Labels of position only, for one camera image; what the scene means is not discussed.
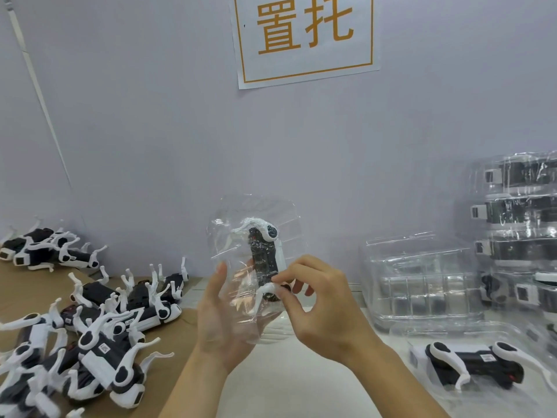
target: paper sign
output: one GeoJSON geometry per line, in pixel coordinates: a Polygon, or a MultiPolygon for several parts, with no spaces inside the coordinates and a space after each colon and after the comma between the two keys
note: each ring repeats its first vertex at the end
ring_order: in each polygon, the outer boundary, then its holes
{"type": "Polygon", "coordinates": [[[377,0],[230,0],[240,89],[379,70],[377,0]]]}

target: sticker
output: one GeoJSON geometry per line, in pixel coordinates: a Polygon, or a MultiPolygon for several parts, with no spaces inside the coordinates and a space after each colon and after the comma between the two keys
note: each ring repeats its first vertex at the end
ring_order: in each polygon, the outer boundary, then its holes
{"type": "Polygon", "coordinates": [[[106,343],[99,345],[99,351],[103,352],[104,354],[107,354],[109,350],[110,348],[107,346],[106,343]]]}
{"type": "Polygon", "coordinates": [[[491,353],[486,353],[484,355],[480,355],[484,362],[497,362],[497,359],[491,355],[491,353]]]}

